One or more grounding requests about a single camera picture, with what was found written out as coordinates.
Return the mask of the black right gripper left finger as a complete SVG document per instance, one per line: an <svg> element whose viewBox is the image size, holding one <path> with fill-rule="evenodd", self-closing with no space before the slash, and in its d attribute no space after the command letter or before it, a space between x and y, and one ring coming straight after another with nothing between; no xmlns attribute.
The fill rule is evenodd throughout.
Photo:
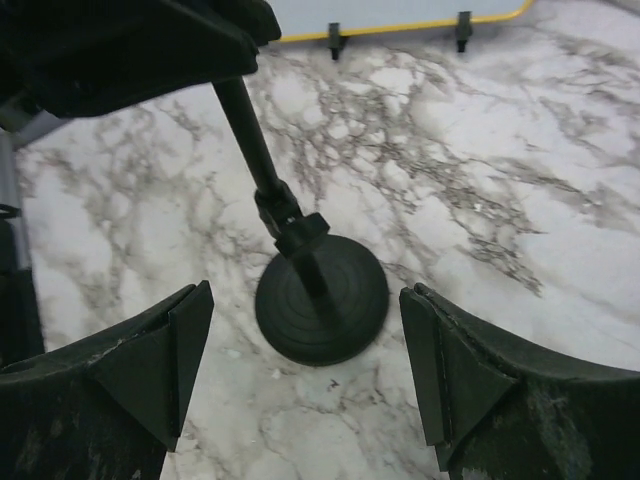
<svg viewBox="0 0 640 480"><path fill-rule="evenodd" d="M157 479L209 334L208 281L1 370L4 479Z"/></svg>

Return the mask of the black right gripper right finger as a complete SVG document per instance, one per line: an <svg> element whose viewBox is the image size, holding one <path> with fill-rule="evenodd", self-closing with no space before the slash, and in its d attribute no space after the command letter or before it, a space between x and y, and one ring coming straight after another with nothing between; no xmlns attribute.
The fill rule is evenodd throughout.
<svg viewBox="0 0 640 480"><path fill-rule="evenodd" d="M635 479L639 375L534 344L418 284L399 296L427 444L452 479Z"/></svg>

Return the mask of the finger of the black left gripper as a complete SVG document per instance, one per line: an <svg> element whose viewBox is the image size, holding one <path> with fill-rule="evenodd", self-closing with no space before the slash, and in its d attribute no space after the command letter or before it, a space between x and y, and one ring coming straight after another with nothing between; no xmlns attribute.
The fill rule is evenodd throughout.
<svg viewBox="0 0 640 480"><path fill-rule="evenodd" d="M280 36L266 1L4 1L1 103L106 115L253 74Z"/></svg>

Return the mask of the black round-base mic stand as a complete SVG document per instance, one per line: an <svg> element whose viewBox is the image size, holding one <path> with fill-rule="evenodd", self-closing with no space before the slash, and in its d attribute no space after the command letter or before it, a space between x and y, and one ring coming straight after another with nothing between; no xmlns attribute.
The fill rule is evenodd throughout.
<svg viewBox="0 0 640 480"><path fill-rule="evenodd" d="M381 263L361 243L330 234L320 213L302 212L276 173L244 81L213 88L255 182L259 217L278 251L255 293L261 333L278 353L302 365L335 365L359 355L379 336L389 311Z"/></svg>

